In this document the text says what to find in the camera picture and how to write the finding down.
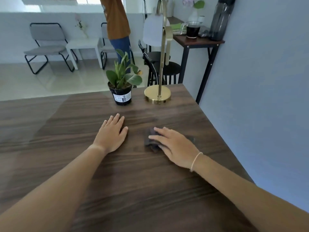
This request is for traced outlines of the window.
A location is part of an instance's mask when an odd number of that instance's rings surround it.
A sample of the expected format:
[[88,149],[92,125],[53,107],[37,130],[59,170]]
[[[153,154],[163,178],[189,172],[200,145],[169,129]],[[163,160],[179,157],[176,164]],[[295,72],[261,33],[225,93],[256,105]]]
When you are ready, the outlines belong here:
[[55,6],[55,5],[100,5],[100,0],[21,0],[24,5]]

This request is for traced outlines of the dark wood console table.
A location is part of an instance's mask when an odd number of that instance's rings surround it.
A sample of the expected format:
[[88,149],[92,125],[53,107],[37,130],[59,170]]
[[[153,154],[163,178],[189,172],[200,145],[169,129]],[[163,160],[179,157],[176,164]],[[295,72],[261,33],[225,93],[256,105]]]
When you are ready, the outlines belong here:
[[212,41],[209,40],[208,38],[196,38],[196,39],[191,39],[191,38],[187,38],[184,35],[173,35],[173,39],[183,47],[183,54],[182,54],[182,61],[181,61],[181,71],[180,71],[180,75],[179,75],[179,79],[178,79],[178,83],[183,83],[183,79],[184,79],[184,74],[185,74],[185,70],[186,70],[186,65],[187,65],[187,59],[188,59],[188,55],[189,55],[189,50],[190,49],[199,49],[199,48],[206,48],[207,52],[208,52],[208,63],[207,63],[207,67],[205,69],[204,75],[203,75],[203,79],[202,82],[200,84],[199,87],[199,91],[196,97],[196,103],[199,105],[200,100],[202,98],[203,92],[205,90],[208,78],[210,76],[215,58],[217,56],[218,50],[220,45],[224,44],[225,41],[221,40],[221,41]]

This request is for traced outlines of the glass pitcher with dark liquid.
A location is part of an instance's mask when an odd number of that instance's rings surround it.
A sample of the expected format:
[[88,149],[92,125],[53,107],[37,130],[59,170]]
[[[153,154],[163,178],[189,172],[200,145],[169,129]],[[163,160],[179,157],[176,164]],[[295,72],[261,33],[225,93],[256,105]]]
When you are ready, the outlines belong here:
[[200,21],[188,21],[181,24],[180,35],[186,35],[187,38],[195,39],[198,37],[198,33],[202,22]]

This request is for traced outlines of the dark translucent water bottle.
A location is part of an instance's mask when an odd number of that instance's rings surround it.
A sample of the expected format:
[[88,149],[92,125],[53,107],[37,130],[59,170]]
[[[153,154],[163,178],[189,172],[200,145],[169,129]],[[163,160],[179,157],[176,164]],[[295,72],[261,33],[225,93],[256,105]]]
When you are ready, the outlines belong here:
[[218,0],[209,30],[211,41],[222,41],[236,0]]

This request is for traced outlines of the person's left hand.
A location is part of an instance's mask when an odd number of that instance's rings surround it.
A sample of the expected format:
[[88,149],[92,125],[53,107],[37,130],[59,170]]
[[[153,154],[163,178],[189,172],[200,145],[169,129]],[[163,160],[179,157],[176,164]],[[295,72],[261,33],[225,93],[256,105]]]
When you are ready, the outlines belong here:
[[120,116],[121,128],[113,126],[114,117],[115,116],[110,116],[105,131],[101,131],[101,128],[99,129],[99,132],[96,135],[93,144],[90,146],[90,148],[92,149],[99,150],[99,152],[101,152],[103,155],[107,155],[110,152],[114,152],[124,142],[122,141],[122,129],[124,128],[123,123],[125,117]]

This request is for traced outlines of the black round stool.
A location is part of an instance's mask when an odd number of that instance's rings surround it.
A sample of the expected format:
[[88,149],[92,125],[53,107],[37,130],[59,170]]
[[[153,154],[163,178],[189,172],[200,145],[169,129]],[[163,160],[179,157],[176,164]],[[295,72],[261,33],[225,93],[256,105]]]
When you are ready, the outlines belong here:
[[177,83],[177,75],[181,72],[181,66],[175,62],[169,62],[163,67],[162,85],[171,85]]
[[[146,59],[144,57],[144,54],[147,54],[148,57],[149,57],[149,61],[151,63],[156,63],[156,62],[159,62],[160,61],[160,56],[161,56],[161,52],[160,51],[153,51],[153,52],[149,52],[147,53],[147,47],[143,47],[142,44],[141,44],[141,40],[139,39],[138,40],[138,46],[139,48],[141,49],[142,51],[142,58],[144,59],[144,64],[145,65],[148,65],[148,63],[146,62]],[[147,79],[147,86],[150,85],[150,82],[151,82],[151,76],[152,76],[152,72],[151,72],[151,69],[149,67],[149,73],[148,73],[148,79]]]

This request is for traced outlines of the flower sprig in glass vase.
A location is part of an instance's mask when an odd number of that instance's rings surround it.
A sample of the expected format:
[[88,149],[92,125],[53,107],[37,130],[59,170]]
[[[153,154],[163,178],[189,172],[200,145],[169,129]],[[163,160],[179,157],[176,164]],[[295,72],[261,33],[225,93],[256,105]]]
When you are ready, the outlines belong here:
[[79,28],[80,31],[83,32],[84,36],[86,38],[89,38],[88,34],[87,34],[87,25],[86,23],[84,23],[80,17],[79,14],[75,14],[75,20],[76,20],[76,27]]

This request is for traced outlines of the white vase with pink flowers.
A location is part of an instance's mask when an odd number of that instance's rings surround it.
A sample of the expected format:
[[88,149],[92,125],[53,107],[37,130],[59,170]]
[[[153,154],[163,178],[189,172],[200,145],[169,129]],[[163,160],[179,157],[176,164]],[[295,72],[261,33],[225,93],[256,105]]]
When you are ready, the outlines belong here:
[[204,0],[182,0],[182,4],[184,7],[188,7],[190,9],[190,16],[188,17],[188,22],[197,21],[199,18],[198,10],[203,9],[205,6]]

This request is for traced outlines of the gold lamp with white shade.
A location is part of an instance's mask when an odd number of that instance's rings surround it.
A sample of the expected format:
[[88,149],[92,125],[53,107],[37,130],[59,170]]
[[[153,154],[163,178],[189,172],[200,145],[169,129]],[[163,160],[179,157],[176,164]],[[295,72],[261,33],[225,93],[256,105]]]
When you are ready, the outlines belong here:
[[150,62],[149,53],[143,53],[150,71],[156,76],[157,84],[145,89],[145,98],[153,104],[162,104],[171,99],[171,91],[162,85],[163,68],[169,64],[171,41],[173,40],[172,27],[167,25],[167,1],[158,0],[156,13],[144,22],[143,41],[149,46],[159,46],[161,43],[160,68],[156,72]]

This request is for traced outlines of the green plant in black pot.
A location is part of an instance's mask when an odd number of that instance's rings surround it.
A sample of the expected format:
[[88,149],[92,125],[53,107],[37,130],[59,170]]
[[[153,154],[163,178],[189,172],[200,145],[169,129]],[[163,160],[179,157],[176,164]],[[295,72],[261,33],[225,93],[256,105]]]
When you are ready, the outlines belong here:
[[108,87],[117,105],[125,106],[131,103],[133,86],[142,83],[143,72],[138,66],[129,63],[129,55],[120,49],[116,49],[121,57],[121,62],[115,61],[114,70],[107,70]]

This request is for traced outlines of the person's right hand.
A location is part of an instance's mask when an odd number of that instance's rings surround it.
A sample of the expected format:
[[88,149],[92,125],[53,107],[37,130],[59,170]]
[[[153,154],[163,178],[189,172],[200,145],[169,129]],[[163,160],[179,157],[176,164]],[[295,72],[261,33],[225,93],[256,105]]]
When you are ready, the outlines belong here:
[[166,145],[170,148],[169,152],[165,155],[170,161],[175,163],[179,167],[187,168],[193,171],[193,166],[197,158],[202,155],[197,147],[181,133],[175,131],[174,139],[157,140],[158,142]]

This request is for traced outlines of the white side table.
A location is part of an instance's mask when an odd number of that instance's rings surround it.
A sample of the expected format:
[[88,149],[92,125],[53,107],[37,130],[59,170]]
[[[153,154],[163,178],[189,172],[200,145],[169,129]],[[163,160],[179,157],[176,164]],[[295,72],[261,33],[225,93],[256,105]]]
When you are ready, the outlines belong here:
[[84,39],[73,39],[70,40],[67,45],[66,49],[69,54],[69,58],[74,66],[75,70],[78,70],[77,60],[74,59],[73,50],[80,50],[80,49],[94,49],[98,58],[99,66],[103,69],[102,61],[101,61],[101,54],[99,52],[100,46],[100,39],[99,38],[84,38]]

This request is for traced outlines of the grey folding chair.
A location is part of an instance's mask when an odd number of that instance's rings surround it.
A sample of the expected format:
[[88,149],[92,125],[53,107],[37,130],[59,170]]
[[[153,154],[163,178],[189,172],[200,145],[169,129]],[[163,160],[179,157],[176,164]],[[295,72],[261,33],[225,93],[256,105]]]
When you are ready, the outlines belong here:
[[115,50],[110,43],[107,44],[110,41],[108,39],[107,23],[106,22],[101,23],[101,32],[102,32],[102,43],[103,44],[99,47],[99,52],[100,52],[102,69],[104,70],[105,67],[106,67],[107,59],[108,59],[107,54],[108,53],[114,53]]
[[[60,55],[70,72],[74,72],[75,68],[70,67],[68,64],[69,53],[73,53],[76,62],[78,62],[78,57],[72,50],[67,50],[64,45],[46,45],[42,46],[39,44],[39,41],[43,42],[65,42],[68,44],[68,41],[65,37],[63,28],[59,23],[30,23],[29,25],[30,34],[32,39],[36,42],[37,47],[31,50],[24,52],[25,60],[34,75],[37,75],[41,70],[48,64],[48,55]],[[38,56],[44,56],[46,62],[37,70],[34,71],[31,67],[30,62],[33,61]]]

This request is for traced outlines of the dark grey cloth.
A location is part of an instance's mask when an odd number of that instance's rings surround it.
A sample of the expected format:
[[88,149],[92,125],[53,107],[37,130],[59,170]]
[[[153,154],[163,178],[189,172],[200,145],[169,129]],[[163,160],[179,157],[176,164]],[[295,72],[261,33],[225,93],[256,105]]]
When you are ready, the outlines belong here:
[[[144,140],[144,146],[151,148],[154,152],[158,152],[161,148],[159,146],[163,146],[170,150],[166,145],[163,145],[162,143],[158,142],[157,140],[149,139],[150,135],[158,135],[163,136],[154,129],[155,127],[150,127],[145,131],[145,140]],[[193,144],[196,142],[196,138],[192,135],[184,135],[184,137],[188,140],[190,140]]]

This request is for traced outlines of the person's right forearm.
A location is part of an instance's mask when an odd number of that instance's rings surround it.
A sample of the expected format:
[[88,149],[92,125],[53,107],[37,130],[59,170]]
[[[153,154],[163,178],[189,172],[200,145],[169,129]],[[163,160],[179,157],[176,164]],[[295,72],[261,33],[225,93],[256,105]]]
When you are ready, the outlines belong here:
[[309,232],[309,213],[200,155],[193,171],[228,198],[260,232]]

